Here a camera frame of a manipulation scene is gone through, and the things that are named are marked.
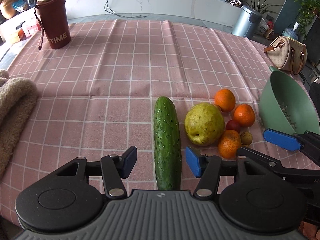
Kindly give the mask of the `orange tangerine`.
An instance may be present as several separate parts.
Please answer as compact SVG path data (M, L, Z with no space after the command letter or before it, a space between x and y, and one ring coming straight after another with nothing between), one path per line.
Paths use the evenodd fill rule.
M218 152L225 159L234 159L237 150L241 147L241 139L238 132L226 130L221 135L218 144Z
M214 95L214 103L220 107L222 112L231 112L235 107L235 96L228 89L221 89Z
M233 113L233 120L237 121L241 127L251 127L255 122L253 108L248 104L239 105Z

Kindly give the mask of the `yellow-green pear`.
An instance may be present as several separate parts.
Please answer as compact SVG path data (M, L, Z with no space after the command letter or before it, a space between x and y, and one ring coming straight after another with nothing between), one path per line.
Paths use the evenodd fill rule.
M202 102L186 114L184 129L189 140L197 146L215 143L225 130L221 111L211 103Z

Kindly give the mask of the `small red tomato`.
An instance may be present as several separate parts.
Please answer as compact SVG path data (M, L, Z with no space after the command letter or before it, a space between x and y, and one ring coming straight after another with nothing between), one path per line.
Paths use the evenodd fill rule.
M241 126L236 120L229 120L226 124L226 130L233 130L240 133Z

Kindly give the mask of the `green cucumber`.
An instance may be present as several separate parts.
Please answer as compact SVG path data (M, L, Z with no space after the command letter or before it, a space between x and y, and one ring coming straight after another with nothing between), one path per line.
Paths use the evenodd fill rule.
M157 187L161 191L181 188L182 154L180 127L174 103L161 96L153 114L154 159Z

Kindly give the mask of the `green colander bowl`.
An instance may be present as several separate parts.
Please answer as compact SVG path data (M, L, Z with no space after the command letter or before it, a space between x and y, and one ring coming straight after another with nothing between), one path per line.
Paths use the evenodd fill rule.
M306 131L319 134L318 114L304 89L289 75L269 67L259 100L259 116L265 129L289 135Z

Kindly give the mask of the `dark grey cushion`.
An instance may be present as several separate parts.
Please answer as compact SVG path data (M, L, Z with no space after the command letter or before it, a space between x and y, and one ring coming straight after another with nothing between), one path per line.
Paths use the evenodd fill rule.
M311 100L313 101L314 106L316 107L316 111L318 116L320 116L320 84L312 83L309 89L309 95Z

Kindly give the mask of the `pink checked tablecloth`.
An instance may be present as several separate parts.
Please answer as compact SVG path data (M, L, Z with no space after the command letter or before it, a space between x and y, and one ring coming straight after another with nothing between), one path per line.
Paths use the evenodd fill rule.
M221 89L255 111L270 76L263 45L223 31L169 21L97 21L70 26L71 42L58 50L39 33L8 71L39 91L1 180L1 216L17 223L15 199L32 183L78 157L99 161L136 146L127 191L157 187L153 109L169 97L180 124Z

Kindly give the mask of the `beige patterned handbag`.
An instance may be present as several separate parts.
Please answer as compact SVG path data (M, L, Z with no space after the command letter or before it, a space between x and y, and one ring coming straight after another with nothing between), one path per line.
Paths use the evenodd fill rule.
M308 58L306 45L290 37L279 36L268 47L264 48L274 66L279 70L298 75Z

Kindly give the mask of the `blue water jug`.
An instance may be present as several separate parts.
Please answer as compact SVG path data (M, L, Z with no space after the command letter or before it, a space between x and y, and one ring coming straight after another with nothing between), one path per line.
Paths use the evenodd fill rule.
M297 32L298 27L299 27L299 23L296 22L292 28L284 29L282 36L286 36L286 37L290 37L294 40L298 40L298 32Z

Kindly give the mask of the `beige fuzzy garment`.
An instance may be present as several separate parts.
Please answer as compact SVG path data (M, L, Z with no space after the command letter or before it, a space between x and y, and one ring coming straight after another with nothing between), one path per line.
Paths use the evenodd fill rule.
M1 176L6 171L9 160L20 139L38 97L38 90L31 80L24 77L10 77L1 70Z

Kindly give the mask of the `hanging ivy plant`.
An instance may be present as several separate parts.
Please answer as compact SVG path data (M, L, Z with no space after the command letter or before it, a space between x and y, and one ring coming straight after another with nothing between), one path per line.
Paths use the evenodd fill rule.
M319 17L319 0L294 0L298 4L298 32L306 38L316 17Z

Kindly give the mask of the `red storage boxes low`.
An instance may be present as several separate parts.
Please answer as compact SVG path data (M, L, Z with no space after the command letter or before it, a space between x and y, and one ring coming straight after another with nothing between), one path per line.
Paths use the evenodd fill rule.
M41 27L36 22L23 22L16 27L16 35L20 40L31 37L36 32L40 31Z

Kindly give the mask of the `dark red TIME tumbler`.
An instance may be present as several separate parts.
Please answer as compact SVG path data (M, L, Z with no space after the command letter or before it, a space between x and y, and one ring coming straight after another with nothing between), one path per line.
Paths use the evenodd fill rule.
M66 0L36 0L34 15L41 27L38 50L42 49L44 35L52 49L60 49L71 41L65 2Z

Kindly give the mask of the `white marble TV cabinet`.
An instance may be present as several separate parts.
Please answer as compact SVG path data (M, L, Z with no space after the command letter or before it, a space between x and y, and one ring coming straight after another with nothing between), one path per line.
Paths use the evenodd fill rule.
M219 0L66 0L69 23L98 20L169 20L230 33L240 8Z

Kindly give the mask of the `orange vase dried flowers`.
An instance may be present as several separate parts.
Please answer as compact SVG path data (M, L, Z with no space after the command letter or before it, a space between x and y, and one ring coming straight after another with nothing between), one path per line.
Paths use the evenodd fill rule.
M13 3L18 0L3 0L1 1L1 13L5 19L13 18L17 11L13 7Z

